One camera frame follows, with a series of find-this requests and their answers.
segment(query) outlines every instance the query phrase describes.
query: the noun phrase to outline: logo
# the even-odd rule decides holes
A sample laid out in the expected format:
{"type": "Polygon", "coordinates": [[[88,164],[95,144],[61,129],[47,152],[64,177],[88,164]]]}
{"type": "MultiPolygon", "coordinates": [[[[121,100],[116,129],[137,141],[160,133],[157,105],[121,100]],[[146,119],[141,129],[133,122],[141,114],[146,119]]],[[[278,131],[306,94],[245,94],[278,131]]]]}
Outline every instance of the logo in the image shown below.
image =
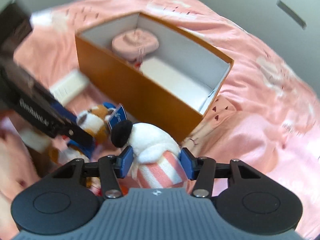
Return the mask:
{"type": "Polygon", "coordinates": [[[44,124],[45,126],[49,125],[49,122],[44,119],[41,115],[39,115],[31,106],[28,106],[22,98],[20,98],[20,106],[26,110],[29,114],[31,114],[34,118],[36,118],[40,123],[44,124]]]}
{"type": "Polygon", "coordinates": [[[155,196],[159,196],[159,195],[162,194],[162,191],[160,191],[159,189],[157,189],[157,190],[153,191],[152,193],[153,193],[153,195],[155,195],[155,196]]]}
{"type": "Polygon", "coordinates": [[[111,114],[111,116],[108,119],[108,126],[110,130],[119,122],[127,120],[127,115],[125,113],[124,107],[122,105],[119,105],[115,111],[111,114]]]}

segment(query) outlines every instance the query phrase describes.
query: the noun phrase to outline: black circular pad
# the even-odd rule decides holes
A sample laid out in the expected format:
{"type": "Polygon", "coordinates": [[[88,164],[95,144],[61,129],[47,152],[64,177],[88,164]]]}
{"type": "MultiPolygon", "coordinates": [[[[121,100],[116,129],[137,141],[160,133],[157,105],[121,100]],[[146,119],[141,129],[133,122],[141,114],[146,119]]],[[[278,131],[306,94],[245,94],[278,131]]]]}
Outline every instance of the black circular pad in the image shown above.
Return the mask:
{"type": "Polygon", "coordinates": [[[68,179],[51,179],[20,193],[12,202],[11,214],[20,230],[58,235],[85,225],[99,207],[97,197],[85,187],[68,179]]]}
{"type": "Polygon", "coordinates": [[[296,228],[302,216],[299,198],[273,181],[248,179],[232,185],[216,199],[220,216],[243,231],[276,235],[296,228]]]}
{"type": "Polygon", "coordinates": [[[68,195],[60,192],[47,192],[36,197],[34,207],[44,214],[56,214],[63,212],[71,204],[68,195]]]}
{"type": "Polygon", "coordinates": [[[270,214],[280,207],[280,200],[267,192],[249,193],[242,199],[242,203],[256,214],[270,214]]]}

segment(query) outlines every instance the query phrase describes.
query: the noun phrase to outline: black plush hat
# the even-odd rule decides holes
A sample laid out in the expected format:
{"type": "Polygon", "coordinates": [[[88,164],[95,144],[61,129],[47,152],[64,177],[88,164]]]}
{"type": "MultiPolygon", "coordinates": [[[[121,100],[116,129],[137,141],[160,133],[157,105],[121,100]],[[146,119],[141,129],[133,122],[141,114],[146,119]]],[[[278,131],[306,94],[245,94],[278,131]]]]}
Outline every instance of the black plush hat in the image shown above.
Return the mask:
{"type": "Polygon", "coordinates": [[[117,148],[123,147],[129,140],[133,123],[130,120],[123,120],[117,123],[111,131],[111,142],[117,148]]]}

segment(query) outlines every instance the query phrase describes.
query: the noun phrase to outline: pink and white striped fabric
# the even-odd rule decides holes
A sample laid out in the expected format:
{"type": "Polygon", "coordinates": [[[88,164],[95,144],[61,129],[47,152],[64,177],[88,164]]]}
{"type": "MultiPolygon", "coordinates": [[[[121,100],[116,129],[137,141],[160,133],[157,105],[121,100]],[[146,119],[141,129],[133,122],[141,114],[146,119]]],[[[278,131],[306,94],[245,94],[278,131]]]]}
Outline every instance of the pink and white striped fabric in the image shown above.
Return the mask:
{"type": "Polygon", "coordinates": [[[169,151],[164,152],[156,163],[134,162],[132,178],[142,188],[183,187],[188,181],[179,159],[169,151]]]}

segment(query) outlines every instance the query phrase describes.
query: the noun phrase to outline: pink cushion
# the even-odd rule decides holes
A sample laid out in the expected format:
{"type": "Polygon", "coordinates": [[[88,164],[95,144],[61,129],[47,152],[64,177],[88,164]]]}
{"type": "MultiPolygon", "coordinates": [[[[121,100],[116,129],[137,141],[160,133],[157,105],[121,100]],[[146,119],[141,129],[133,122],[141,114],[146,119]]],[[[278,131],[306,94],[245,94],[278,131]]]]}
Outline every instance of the pink cushion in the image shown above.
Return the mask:
{"type": "Polygon", "coordinates": [[[157,37],[142,29],[127,31],[116,36],[112,41],[112,50],[128,61],[135,61],[158,47],[157,37]]]}

